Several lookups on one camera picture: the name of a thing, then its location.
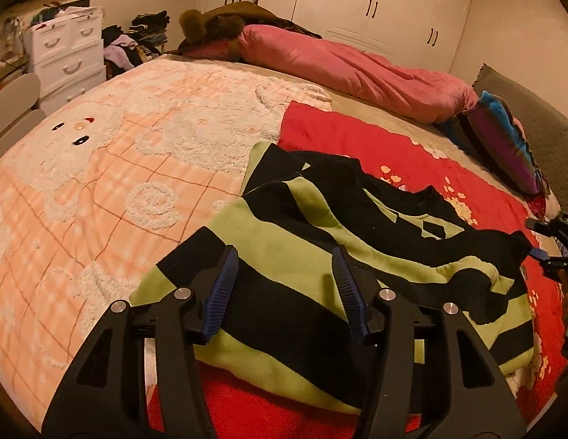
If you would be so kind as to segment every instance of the red blanket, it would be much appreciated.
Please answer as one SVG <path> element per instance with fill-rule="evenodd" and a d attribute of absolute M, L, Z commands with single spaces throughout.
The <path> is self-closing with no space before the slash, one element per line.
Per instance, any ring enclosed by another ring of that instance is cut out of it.
<path fill-rule="evenodd" d="M 367 173 L 402 189 L 419 191 L 433 185 L 460 216 L 479 229 L 513 232 L 528 216 L 515 198 L 492 187 L 458 163 L 427 151 L 408 137 L 335 112 L 322 112 L 292 102 L 282 122 L 278 145 L 285 150 L 312 150 L 358 158 Z M 566 365 L 560 356 L 564 327 L 561 297 L 555 283 L 544 278 L 537 262 L 527 259 L 528 289 L 535 312 L 536 353 L 516 381 L 517 403 L 531 421 L 546 405 Z M 301 405 L 261 391 L 228 372 L 201 366 L 203 389 L 220 439 L 349 439 L 357 418 Z M 149 405 L 150 423 L 162 428 L 157 391 Z M 413 419 L 410 428 L 416 428 Z"/>

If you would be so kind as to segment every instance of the metal screw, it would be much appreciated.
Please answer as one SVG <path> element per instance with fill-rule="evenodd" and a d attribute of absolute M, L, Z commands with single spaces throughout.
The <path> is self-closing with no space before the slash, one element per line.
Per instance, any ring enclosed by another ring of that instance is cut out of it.
<path fill-rule="evenodd" d="M 111 311 L 115 312 L 116 314 L 123 312 L 127 307 L 127 304 L 123 300 L 118 300 L 117 302 L 113 302 L 111 305 Z"/>
<path fill-rule="evenodd" d="M 449 315 L 455 315 L 457 313 L 459 313 L 459 307 L 457 307 L 455 304 L 453 304 L 452 302 L 447 302 L 446 304 L 443 305 L 443 309 L 445 312 L 447 312 Z"/>
<path fill-rule="evenodd" d="M 380 297 L 384 300 L 391 301 L 396 299 L 396 292 L 391 289 L 380 290 Z"/>
<path fill-rule="evenodd" d="M 175 290 L 175 297 L 179 300 L 188 299 L 191 294 L 192 292 L 190 291 L 190 289 L 187 289 L 186 287 L 181 287 L 180 289 Z"/>

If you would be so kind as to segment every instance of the striped pillow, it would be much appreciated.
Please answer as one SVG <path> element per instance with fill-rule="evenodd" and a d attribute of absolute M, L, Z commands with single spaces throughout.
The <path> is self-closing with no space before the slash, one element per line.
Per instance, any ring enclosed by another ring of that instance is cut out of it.
<path fill-rule="evenodd" d="M 509 187 L 526 195 L 548 191 L 548 184 L 503 99 L 486 90 L 475 107 L 437 125 L 468 155 Z"/>

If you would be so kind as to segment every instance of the white wardrobe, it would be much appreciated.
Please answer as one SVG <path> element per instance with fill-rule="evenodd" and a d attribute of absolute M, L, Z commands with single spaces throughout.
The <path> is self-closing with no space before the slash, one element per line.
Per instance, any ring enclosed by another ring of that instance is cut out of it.
<path fill-rule="evenodd" d="M 392 63 L 449 72 L 471 0 L 259 0 L 280 18 Z"/>

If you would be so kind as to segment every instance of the clothes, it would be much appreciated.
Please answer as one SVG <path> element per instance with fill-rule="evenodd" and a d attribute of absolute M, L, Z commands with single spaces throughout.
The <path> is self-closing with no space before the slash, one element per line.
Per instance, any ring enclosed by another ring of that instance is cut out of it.
<path fill-rule="evenodd" d="M 250 1 L 237 1 L 203 14 L 196 11 L 187 11 L 183 15 L 187 13 L 190 15 L 187 20 L 184 20 L 183 17 L 180 19 L 185 40 L 171 54 L 181 55 L 183 52 L 191 51 L 203 44 L 219 39 L 221 37 L 220 31 L 211 31 L 212 26 L 217 25 L 217 22 L 220 21 L 219 17 L 228 15 L 240 17 L 245 25 L 276 26 L 294 33 L 306 34 L 313 38 L 322 39 L 320 35 L 312 33 L 292 21 L 278 18 L 272 12 Z M 199 19 L 200 21 L 193 24 L 192 19 Z M 209 33 L 213 34 L 213 39 L 209 38 Z"/>
<path fill-rule="evenodd" d="M 141 46 L 138 46 L 135 49 L 135 52 L 138 54 L 140 60 L 142 61 L 142 63 L 147 63 L 148 61 L 150 61 L 145 53 L 145 51 L 142 49 Z"/>
<path fill-rule="evenodd" d="M 475 230 L 434 188 L 400 191 L 345 157 L 264 144 L 249 171 L 243 197 L 160 261 L 131 296 L 134 305 L 159 300 L 233 244 L 241 260 L 223 329 L 196 349 L 198 359 L 275 394 L 356 413 L 373 350 L 350 337 L 336 294 L 331 252 L 341 243 L 409 300 L 458 304 L 502 367 L 528 362 L 532 320 L 519 267 L 531 245 L 522 233 Z M 420 346 L 416 355 L 422 361 Z"/>
<path fill-rule="evenodd" d="M 103 49 L 103 57 L 125 71 L 129 71 L 135 67 L 132 63 L 130 63 L 128 55 L 120 46 L 107 46 Z"/>
<path fill-rule="evenodd" d="M 170 22 L 171 18 L 168 16 L 168 12 L 164 10 L 156 14 L 139 14 L 132 20 L 132 25 L 157 25 L 166 28 Z"/>
<path fill-rule="evenodd" d="M 164 43 L 168 42 L 168 38 L 166 37 L 165 34 L 162 34 L 160 36 L 155 36 L 153 38 L 147 38 L 147 39 L 142 40 L 142 41 L 147 41 L 150 44 L 153 44 L 154 46 L 158 46 L 160 44 L 164 44 Z"/>
<path fill-rule="evenodd" d="M 153 36 L 159 34 L 166 34 L 166 29 L 162 26 L 156 25 L 137 25 L 130 26 L 128 34 L 137 34 L 142 37 Z"/>
<path fill-rule="evenodd" d="M 101 32 L 101 38 L 103 39 L 103 46 L 107 47 L 112 42 L 114 42 L 117 38 L 119 38 L 123 34 L 120 26 L 107 26 Z"/>
<path fill-rule="evenodd" d="M 124 48 L 134 49 L 138 45 L 138 42 L 136 40 L 131 39 L 126 34 L 122 34 L 111 44 L 113 46 L 123 46 Z"/>
<path fill-rule="evenodd" d="M 143 64 L 142 59 L 140 58 L 138 52 L 135 49 L 130 48 L 122 48 L 125 52 L 125 55 L 128 57 L 128 60 L 132 64 L 132 66 L 137 67 L 140 64 Z"/>
<path fill-rule="evenodd" d="M 123 74 L 125 71 L 120 67 L 117 67 L 111 61 L 105 60 L 105 70 L 107 74 L 107 80 L 111 80 L 116 76 Z"/>
<path fill-rule="evenodd" d="M 148 61 L 151 61 L 162 55 L 162 53 L 156 48 L 156 46 L 152 45 L 148 41 L 140 41 L 138 48 L 140 48 L 146 54 Z"/>

